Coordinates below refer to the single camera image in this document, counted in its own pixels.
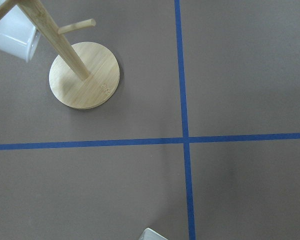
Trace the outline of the blue milk carton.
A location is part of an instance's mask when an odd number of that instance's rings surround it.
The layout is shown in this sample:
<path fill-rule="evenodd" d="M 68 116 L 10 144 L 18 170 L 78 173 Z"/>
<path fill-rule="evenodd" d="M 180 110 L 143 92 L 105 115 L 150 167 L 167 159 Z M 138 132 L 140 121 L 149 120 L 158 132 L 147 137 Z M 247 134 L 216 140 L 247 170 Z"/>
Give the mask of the blue milk carton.
<path fill-rule="evenodd" d="M 164 236 L 160 235 L 159 233 L 157 233 L 153 229 L 147 227 L 142 232 L 142 234 L 140 235 L 138 240 L 168 240 L 168 239 L 165 238 Z"/>

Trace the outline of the white cup on tree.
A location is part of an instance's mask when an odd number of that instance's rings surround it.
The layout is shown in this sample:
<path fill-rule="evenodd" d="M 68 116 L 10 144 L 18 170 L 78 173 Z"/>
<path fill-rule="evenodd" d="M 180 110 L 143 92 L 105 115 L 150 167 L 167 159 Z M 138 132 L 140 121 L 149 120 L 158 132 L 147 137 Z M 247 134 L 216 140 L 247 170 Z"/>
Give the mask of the white cup on tree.
<path fill-rule="evenodd" d="M 0 20 L 0 50 L 25 60 L 32 59 L 41 33 L 16 5 Z"/>

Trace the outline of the wooden mug tree stand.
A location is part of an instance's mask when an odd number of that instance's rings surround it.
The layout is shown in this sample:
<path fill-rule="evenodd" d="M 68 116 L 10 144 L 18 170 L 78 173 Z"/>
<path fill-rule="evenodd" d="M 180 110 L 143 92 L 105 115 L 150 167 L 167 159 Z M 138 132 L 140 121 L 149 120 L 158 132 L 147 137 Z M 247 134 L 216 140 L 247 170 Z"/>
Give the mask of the wooden mug tree stand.
<path fill-rule="evenodd" d="M 0 0 L 0 20 L 15 6 L 28 17 L 58 53 L 49 70 L 49 86 L 64 105 L 87 110 L 109 100 L 120 81 L 114 54 L 95 42 L 70 44 L 65 34 L 95 26 L 94 19 L 58 27 L 39 0 Z"/>

